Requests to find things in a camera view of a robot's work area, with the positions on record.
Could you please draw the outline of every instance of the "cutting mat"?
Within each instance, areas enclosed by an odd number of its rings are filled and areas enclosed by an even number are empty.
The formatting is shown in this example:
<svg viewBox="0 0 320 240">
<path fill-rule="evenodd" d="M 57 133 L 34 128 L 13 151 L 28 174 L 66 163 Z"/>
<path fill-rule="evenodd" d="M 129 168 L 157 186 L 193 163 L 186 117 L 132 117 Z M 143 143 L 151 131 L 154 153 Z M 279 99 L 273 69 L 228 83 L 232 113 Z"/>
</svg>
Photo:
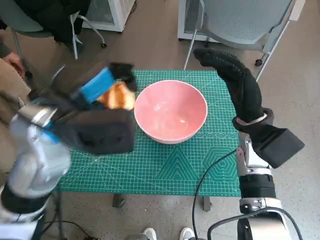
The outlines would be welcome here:
<svg viewBox="0 0 320 240">
<path fill-rule="evenodd" d="M 181 144 L 164 145 L 136 126 L 134 151 L 93 156 L 71 152 L 71 169 L 62 178 L 64 191 L 124 194 L 194 195 L 206 169 L 237 147 L 235 116 L 228 89 L 216 71 L 136 70 L 139 91 L 161 80 L 187 82 L 204 95 L 208 117 L 201 130 Z M 200 195 L 239 196 L 235 155 L 206 177 Z"/>
</svg>

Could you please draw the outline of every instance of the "person's hand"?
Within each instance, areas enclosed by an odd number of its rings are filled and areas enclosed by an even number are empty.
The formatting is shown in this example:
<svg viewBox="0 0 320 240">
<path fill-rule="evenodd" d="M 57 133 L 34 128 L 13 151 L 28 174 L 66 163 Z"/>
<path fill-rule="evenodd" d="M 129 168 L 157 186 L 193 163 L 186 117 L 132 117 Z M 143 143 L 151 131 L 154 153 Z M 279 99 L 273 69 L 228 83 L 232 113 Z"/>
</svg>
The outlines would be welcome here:
<svg viewBox="0 0 320 240">
<path fill-rule="evenodd" d="M 18 54 L 11 52 L 2 58 L 7 64 L 10 64 L 21 77 L 25 76 L 25 67 Z"/>
</svg>

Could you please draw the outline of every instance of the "pink bowl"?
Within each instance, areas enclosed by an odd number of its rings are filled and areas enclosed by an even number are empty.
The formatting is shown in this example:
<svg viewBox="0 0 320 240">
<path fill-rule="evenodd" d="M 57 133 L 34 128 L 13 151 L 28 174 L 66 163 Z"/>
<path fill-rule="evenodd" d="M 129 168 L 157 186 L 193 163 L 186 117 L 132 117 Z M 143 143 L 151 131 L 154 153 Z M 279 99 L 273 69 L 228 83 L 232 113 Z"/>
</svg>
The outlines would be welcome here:
<svg viewBox="0 0 320 240">
<path fill-rule="evenodd" d="M 194 86 L 177 80 L 158 81 L 136 99 L 134 117 L 139 127 L 162 144 L 179 144 L 203 126 L 206 99 Z"/>
</svg>

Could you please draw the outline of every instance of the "blue tape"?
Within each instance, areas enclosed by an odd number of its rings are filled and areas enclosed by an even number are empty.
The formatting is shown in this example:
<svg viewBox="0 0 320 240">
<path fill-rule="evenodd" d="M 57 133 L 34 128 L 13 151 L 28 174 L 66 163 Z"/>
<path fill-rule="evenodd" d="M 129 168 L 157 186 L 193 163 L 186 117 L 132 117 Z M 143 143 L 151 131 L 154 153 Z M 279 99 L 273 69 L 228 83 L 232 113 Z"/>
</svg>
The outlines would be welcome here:
<svg viewBox="0 0 320 240">
<path fill-rule="evenodd" d="M 49 122 L 46 126 L 45 126 L 45 129 L 47 130 L 43 130 L 42 131 L 42 135 L 43 136 L 46 136 L 47 138 L 49 138 L 50 140 L 53 141 L 53 143 L 57 144 L 60 142 L 59 138 L 57 138 L 56 135 L 54 135 L 52 132 L 50 132 L 50 128 L 51 128 L 52 124 L 51 122 Z"/>
<path fill-rule="evenodd" d="M 115 84 L 115 78 L 111 71 L 107 68 L 102 69 L 94 78 L 92 78 L 87 84 L 81 87 L 80 92 L 91 104 L 102 94 L 107 92 L 109 88 Z"/>
</svg>

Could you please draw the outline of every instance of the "cable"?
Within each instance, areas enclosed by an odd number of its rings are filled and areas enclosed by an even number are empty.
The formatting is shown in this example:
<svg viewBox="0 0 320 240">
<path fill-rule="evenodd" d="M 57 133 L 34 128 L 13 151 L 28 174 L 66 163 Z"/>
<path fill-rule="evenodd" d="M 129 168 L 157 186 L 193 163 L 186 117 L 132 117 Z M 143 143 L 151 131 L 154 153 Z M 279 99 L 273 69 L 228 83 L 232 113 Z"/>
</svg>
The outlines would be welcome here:
<svg viewBox="0 0 320 240">
<path fill-rule="evenodd" d="M 237 149 L 229 152 L 228 154 L 224 155 L 223 157 L 219 158 L 217 161 L 215 161 L 214 163 L 211 164 L 211 166 L 205 171 L 205 173 L 203 174 L 198 186 L 196 187 L 196 191 L 195 191 L 195 195 L 194 195 L 194 199 L 193 199 L 193 205 L 192 205 L 192 226 L 193 226 L 193 231 L 194 231 L 194 235 L 195 235 L 195 239 L 198 240 L 198 234 L 197 234 L 197 229 L 196 229 L 196 221 L 195 221 L 195 208 L 196 208 L 196 198 L 199 194 L 200 191 L 200 187 L 207 175 L 207 173 L 210 171 L 210 169 L 217 165 L 218 163 L 220 163 L 222 160 L 224 160 L 225 158 L 229 157 L 230 155 L 234 154 L 237 151 Z"/>
<path fill-rule="evenodd" d="M 67 223 L 67 224 L 73 224 L 73 225 L 75 225 L 75 226 L 77 226 L 80 230 L 81 230 L 81 232 L 83 232 L 84 233 L 84 235 L 86 235 L 88 238 L 91 238 L 91 239 L 96 239 L 95 237 L 93 237 L 93 236 L 90 236 L 89 235 L 89 233 L 87 233 L 79 224 L 77 224 L 77 223 L 75 223 L 75 222 L 73 222 L 73 221 L 66 221 L 66 220 L 62 220 L 61 221 L 62 223 Z M 45 224 L 50 224 L 50 223 L 58 223 L 58 221 L 46 221 L 45 222 Z"/>
<path fill-rule="evenodd" d="M 229 217 L 229 218 L 226 218 L 224 220 L 218 221 L 218 222 L 216 222 L 215 224 L 213 224 L 213 225 L 211 225 L 209 227 L 208 232 L 207 232 L 207 240 L 212 240 L 211 239 L 211 232 L 215 228 L 217 228 L 217 227 L 219 227 L 219 226 L 221 226 L 223 224 L 230 223 L 230 222 L 233 222 L 233 221 L 236 221 L 236 220 L 240 220 L 240 219 L 247 219 L 247 218 L 253 217 L 255 215 L 267 212 L 267 211 L 278 211 L 278 212 L 281 212 L 284 215 L 286 215 L 288 217 L 288 219 L 290 219 L 290 221 L 292 222 L 292 224 L 293 224 L 293 226 L 295 228 L 295 231 L 296 231 L 296 233 L 298 235 L 299 240 L 303 240 L 302 234 L 300 232 L 300 229 L 299 229 L 295 219 L 286 210 L 283 210 L 282 208 L 278 208 L 278 207 L 265 207 L 265 208 L 259 209 L 257 211 L 248 213 L 248 214 L 233 216 L 233 217 Z"/>
<path fill-rule="evenodd" d="M 58 204 L 59 204 L 59 200 L 58 198 L 54 195 L 54 193 L 51 193 L 51 196 L 54 198 L 54 204 L 55 204 L 55 209 L 54 209 L 54 215 L 51 221 L 47 222 L 49 223 L 48 226 L 46 226 L 40 233 L 39 233 L 39 238 L 41 238 L 46 231 L 49 230 L 49 228 L 51 228 L 51 226 L 54 224 L 54 222 L 56 222 L 56 218 L 58 216 Z"/>
<path fill-rule="evenodd" d="M 62 211 L 61 211 L 61 201 L 62 201 L 62 192 L 60 182 L 58 182 L 56 186 L 57 191 L 57 218 L 58 218 L 58 228 L 59 228 L 59 238 L 60 240 L 64 240 L 64 230 L 62 227 Z"/>
<path fill-rule="evenodd" d="M 91 236 L 90 234 L 88 234 L 80 225 L 78 225 L 77 223 L 73 222 L 73 221 L 66 221 L 66 220 L 62 220 L 62 216 L 61 216 L 61 200 L 62 200 L 62 191 L 61 191 L 61 186 L 58 183 L 57 187 L 56 187 L 56 193 L 57 196 L 55 196 L 52 193 L 52 196 L 54 198 L 54 202 L 55 202 L 55 211 L 54 211 L 54 216 L 52 218 L 51 221 L 46 221 L 44 222 L 44 224 L 48 224 L 45 229 L 39 234 L 39 236 L 41 237 L 43 234 L 45 234 L 45 232 L 54 224 L 54 223 L 58 223 L 59 224 L 59 238 L 60 239 L 64 239 L 63 238 L 63 229 L 62 229 L 62 223 L 68 223 L 68 224 L 73 224 L 76 225 L 87 237 L 87 239 L 90 240 L 97 240 L 98 238 L 95 238 L 93 236 Z"/>
<path fill-rule="evenodd" d="M 5 102 L 8 104 L 8 106 L 14 112 L 18 111 L 18 109 L 20 108 L 19 100 L 16 99 L 15 97 L 11 96 L 10 94 L 6 93 L 5 91 L 0 90 L 0 97 L 3 100 L 5 100 Z"/>
<path fill-rule="evenodd" d="M 135 1 L 134 1 L 133 6 L 132 6 L 132 8 L 131 8 L 131 11 L 130 11 L 130 13 L 129 13 L 129 16 L 136 11 L 137 6 L 138 6 L 137 1 L 138 1 L 138 0 L 135 0 Z"/>
</svg>

